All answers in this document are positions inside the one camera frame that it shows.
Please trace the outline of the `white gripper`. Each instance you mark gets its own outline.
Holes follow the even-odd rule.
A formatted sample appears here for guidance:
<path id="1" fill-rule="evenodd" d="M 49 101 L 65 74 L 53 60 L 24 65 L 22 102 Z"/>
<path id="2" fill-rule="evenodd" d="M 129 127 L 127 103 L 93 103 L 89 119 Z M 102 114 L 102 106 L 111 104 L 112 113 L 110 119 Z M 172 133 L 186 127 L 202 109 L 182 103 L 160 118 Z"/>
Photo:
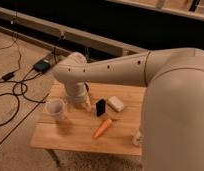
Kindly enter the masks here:
<path id="1" fill-rule="evenodd" d="M 70 103 L 83 103 L 82 107 L 90 112 L 92 105 L 87 98 L 87 88 L 83 82 L 81 83 L 67 83 L 64 85 L 66 91 L 66 99 Z"/>

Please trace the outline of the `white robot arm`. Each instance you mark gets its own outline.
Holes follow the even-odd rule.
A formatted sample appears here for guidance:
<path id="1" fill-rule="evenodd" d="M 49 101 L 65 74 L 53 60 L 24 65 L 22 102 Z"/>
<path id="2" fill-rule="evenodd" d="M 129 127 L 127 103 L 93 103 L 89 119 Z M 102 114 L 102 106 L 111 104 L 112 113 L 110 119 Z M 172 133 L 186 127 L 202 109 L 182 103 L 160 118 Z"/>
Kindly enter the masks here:
<path id="1" fill-rule="evenodd" d="M 204 171 L 204 51 L 177 48 L 89 63 L 77 52 L 53 74 L 78 101 L 84 84 L 146 89 L 141 110 L 144 171 Z"/>

